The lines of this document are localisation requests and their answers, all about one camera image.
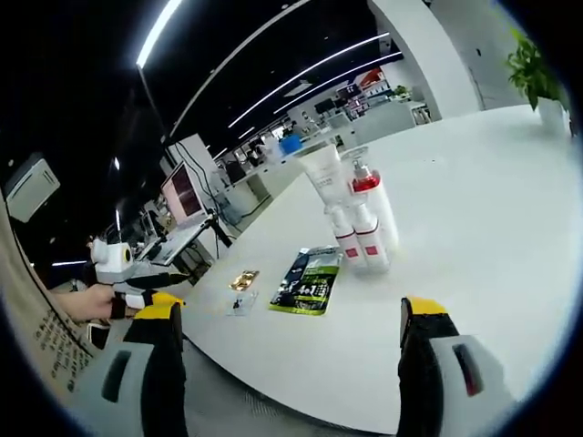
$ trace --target computer monitor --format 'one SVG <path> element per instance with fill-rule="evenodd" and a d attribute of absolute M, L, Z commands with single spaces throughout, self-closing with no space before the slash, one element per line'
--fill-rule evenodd
<path fill-rule="evenodd" d="M 347 103 L 348 103 L 348 101 L 345 98 L 338 98 L 338 99 L 334 100 L 334 105 L 337 108 L 341 108 L 344 105 L 346 105 Z"/>
<path fill-rule="evenodd" d="M 336 106 L 334 105 L 334 102 L 331 98 L 327 98 L 326 100 L 316 104 L 314 107 L 317 114 L 323 114 L 325 112 L 332 111 L 335 108 Z"/>
<path fill-rule="evenodd" d="M 337 89 L 336 94 L 339 98 L 348 100 L 351 97 L 356 97 L 361 94 L 361 88 L 356 84 L 350 84 L 344 88 Z"/>
<path fill-rule="evenodd" d="M 206 214 L 197 195 L 193 178 L 192 170 L 181 162 L 162 184 L 162 194 L 177 225 Z"/>

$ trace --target ceiling light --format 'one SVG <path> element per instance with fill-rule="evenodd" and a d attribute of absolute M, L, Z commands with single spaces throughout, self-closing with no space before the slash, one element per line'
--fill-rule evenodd
<path fill-rule="evenodd" d="M 308 82 L 307 80 L 301 80 L 300 84 L 293 90 L 289 91 L 284 97 L 296 97 L 298 94 L 302 93 L 310 86 L 312 86 L 310 82 Z"/>
<path fill-rule="evenodd" d="M 282 107 L 280 107 L 279 109 L 277 109 L 276 111 L 273 112 L 273 114 L 277 114 L 278 112 L 282 111 L 283 109 L 285 109 L 286 107 L 289 107 L 290 105 L 293 105 L 295 102 L 297 102 L 298 100 L 303 99 L 304 97 L 308 96 L 309 94 L 313 93 L 314 91 L 316 91 L 317 89 L 320 89 L 324 86 L 327 86 L 329 84 L 331 84 L 334 80 L 336 79 L 340 79 L 342 76 L 346 76 L 346 75 L 350 75 L 351 73 L 355 72 L 356 70 L 360 70 L 361 68 L 363 68 L 364 66 L 370 66 L 372 64 L 376 64 L 377 62 L 381 62 L 384 61 L 385 59 L 389 59 L 391 57 L 394 56 L 399 56 L 401 55 L 401 52 L 397 52 L 397 53 L 393 53 L 391 55 L 387 55 L 387 56 L 383 56 L 383 57 L 379 57 L 378 59 L 375 59 L 374 61 L 371 62 L 367 62 L 366 64 L 362 64 L 361 66 L 358 66 L 356 68 L 353 68 L 352 70 L 348 70 L 344 73 L 342 73 L 341 75 L 338 75 L 337 77 L 334 77 L 330 80 L 327 80 L 326 82 L 324 82 L 323 84 L 319 84 L 318 86 L 315 86 L 314 88 L 312 88 L 310 91 L 306 91 L 305 93 L 303 93 L 301 96 L 294 98 L 291 102 L 286 103 L 285 105 L 283 105 Z"/>
<path fill-rule="evenodd" d="M 223 153 L 225 153 L 226 151 L 227 151 L 227 149 L 226 149 L 226 148 L 222 149 L 222 151 L 221 151 L 221 152 L 220 152 L 220 153 L 219 153 L 219 154 L 218 154 L 216 157 L 214 157 L 213 159 L 217 159 L 218 157 L 220 157 L 220 156 L 221 156 Z"/>
<path fill-rule="evenodd" d="M 252 127 L 251 129 L 249 129 L 247 132 L 245 132 L 244 134 L 241 134 L 241 136 L 239 137 L 239 139 L 242 139 L 243 137 L 245 137 L 247 134 L 250 134 L 253 130 L 255 129 L 255 127 Z"/>
<path fill-rule="evenodd" d="M 345 49 L 341 50 L 340 52 L 337 52 L 337 53 L 335 53 L 335 54 L 333 54 L 331 56 L 326 57 L 322 61 L 316 62 L 313 66 L 309 66 L 308 68 L 306 68 L 305 70 L 303 70 L 298 75 L 292 77 L 287 82 L 284 82 L 283 84 L 279 85 L 277 88 L 275 88 L 273 91 L 271 91 L 268 95 L 264 96 L 259 102 L 255 103 L 252 107 L 250 107 L 245 112 L 243 112 L 239 117 L 237 117 L 235 119 L 235 121 L 233 121 L 229 125 L 229 129 L 231 129 L 233 126 L 235 126 L 237 123 L 239 123 L 243 117 L 245 117 L 247 114 L 249 114 L 253 109 L 255 109 L 256 107 L 258 107 L 265 100 L 267 100 L 268 98 L 270 98 L 271 96 L 273 96 L 275 93 L 277 93 L 280 90 L 282 90 L 283 88 L 285 88 L 287 85 L 289 85 L 294 80 L 300 78 L 301 76 L 305 75 L 309 71 L 312 71 L 314 68 L 316 68 L 318 66 L 321 66 L 322 64 L 330 61 L 331 59 L 334 59 L 337 56 L 343 55 L 346 52 L 350 52 L 351 50 L 354 50 L 357 47 L 364 46 L 365 44 L 368 44 L 368 43 L 372 43 L 373 41 L 376 41 L 377 39 L 384 38 L 385 36 L 388 36 L 388 35 L 389 35 L 389 33 L 388 32 L 385 32 L 384 34 L 377 35 L 377 36 L 374 36 L 372 38 L 365 39 L 364 41 L 361 41 L 360 43 L 354 44 L 353 46 L 350 46 L 350 47 L 346 47 Z"/>
<path fill-rule="evenodd" d="M 121 226 L 119 226 L 119 211 L 116 209 L 116 226 L 118 227 L 118 232 L 121 232 Z"/>
<path fill-rule="evenodd" d="M 174 134 L 176 134 L 176 131 L 178 130 L 179 126 L 184 121 L 184 118 L 187 116 L 187 114 L 192 109 L 192 106 L 195 104 L 195 102 L 197 102 L 199 100 L 199 97 L 207 90 L 210 83 L 216 79 L 217 74 L 220 73 L 224 68 L 226 68 L 227 65 L 230 62 L 232 62 L 232 60 L 243 49 L 250 46 L 250 44 L 253 43 L 259 36 L 263 35 L 264 32 L 266 32 L 268 29 L 272 28 L 274 25 L 279 23 L 284 17 L 294 13 L 300 7 L 307 5 L 310 2 L 311 2 L 311 0 L 295 0 L 291 7 L 288 7 L 284 11 L 279 12 L 276 16 L 273 16 L 270 20 L 268 20 L 266 23 L 264 23 L 262 26 L 260 26 L 258 29 L 256 29 L 252 34 L 247 36 L 247 38 L 245 38 L 245 40 L 243 40 L 232 52 L 230 52 L 230 54 L 227 57 L 225 57 L 223 59 L 223 61 L 216 67 L 216 71 L 211 76 L 207 77 L 207 79 L 204 81 L 202 86 L 197 90 L 197 92 L 194 94 L 194 96 L 192 96 L 192 98 L 190 99 L 190 101 L 188 102 L 188 104 L 186 105 L 186 107 L 184 108 L 182 113 L 180 114 L 179 119 L 175 123 L 175 126 L 170 131 L 170 136 L 174 137 Z"/>
<path fill-rule="evenodd" d="M 158 20 L 156 20 L 156 23 L 152 27 L 152 30 L 149 31 L 148 37 L 146 38 L 146 42 L 144 43 L 141 52 L 139 52 L 136 64 L 140 68 L 143 68 L 144 65 L 146 64 L 146 61 L 148 60 L 148 56 L 152 51 L 152 48 L 154 48 L 154 45 L 156 44 L 156 41 L 158 41 L 158 38 L 162 31 L 164 30 L 164 27 L 166 27 L 166 24 L 168 23 L 176 9 L 180 6 L 180 3 L 182 3 L 182 0 L 169 0 L 166 6 L 164 6 L 164 9 L 162 9 L 162 12 L 158 17 Z"/>
<path fill-rule="evenodd" d="M 64 261 L 64 262 L 54 262 L 53 267 L 62 266 L 76 266 L 78 264 L 85 264 L 87 261 Z"/>

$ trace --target potted plant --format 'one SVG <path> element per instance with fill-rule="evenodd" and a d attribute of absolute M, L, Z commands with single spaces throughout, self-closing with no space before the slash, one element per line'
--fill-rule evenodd
<path fill-rule="evenodd" d="M 409 95 L 409 90 L 402 85 L 397 85 L 393 92 L 398 97 L 406 97 Z"/>
<path fill-rule="evenodd" d="M 512 70 L 508 79 L 538 113 L 546 130 L 565 131 L 561 87 L 538 48 L 525 36 L 515 32 L 518 48 L 508 55 L 506 65 Z"/>

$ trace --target bottle label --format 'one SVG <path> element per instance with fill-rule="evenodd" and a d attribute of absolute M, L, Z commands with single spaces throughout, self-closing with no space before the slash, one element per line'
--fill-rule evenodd
<path fill-rule="evenodd" d="M 366 248 L 364 248 L 364 250 L 366 250 L 367 255 L 378 255 L 379 254 L 379 250 L 376 248 L 376 246 L 367 246 Z"/>
<path fill-rule="evenodd" d="M 355 248 L 347 249 L 346 256 L 348 258 L 356 258 L 356 257 L 358 257 L 358 250 L 356 250 Z"/>

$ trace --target white bottle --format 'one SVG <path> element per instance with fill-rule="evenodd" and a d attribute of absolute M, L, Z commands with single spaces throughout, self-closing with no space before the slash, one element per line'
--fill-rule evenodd
<path fill-rule="evenodd" d="M 308 147 L 296 155 L 324 204 L 335 205 L 350 197 L 343 166 L 334 144 Z"/>
<path fill-rule="evenodd" d="M 353 227 L 369 270 L 387 271 L 391 262 L 383 238 L 384 234 L 379 228 L 379 219 L 365 203 L 354 205 L 353 211 Z"/>
<path fill-rule="evenodd" d="M 340 205 L 331 205 L 326 207 L 324 213 L 332 223 L 332 230 L 340 250 L 343 252 L 346 262 L 351 268 L 365 270 L 367 268 L 363 251 L 356 238 L 356 232 L 350 221 L 346 217 Z"/>
<path fill-rule="evenodd" d="M 368 209 L 379 219 L 381 231 L 387 239 L 386 247 L 391 251 L 398 249 L 399 232 L 381 175 L 376 170 L 370 170 L 360 159 L 353 162 L 353 171 L 354 195 L 366 201 Z"/>

